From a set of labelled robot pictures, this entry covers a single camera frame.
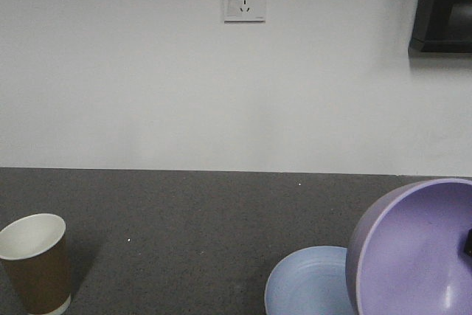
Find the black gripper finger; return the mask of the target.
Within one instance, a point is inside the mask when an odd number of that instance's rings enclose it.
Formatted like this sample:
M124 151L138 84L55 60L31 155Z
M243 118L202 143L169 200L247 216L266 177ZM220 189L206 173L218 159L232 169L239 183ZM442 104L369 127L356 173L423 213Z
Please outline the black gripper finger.
M472 229L468 231L464 242L463 252L468 256L472 256Z

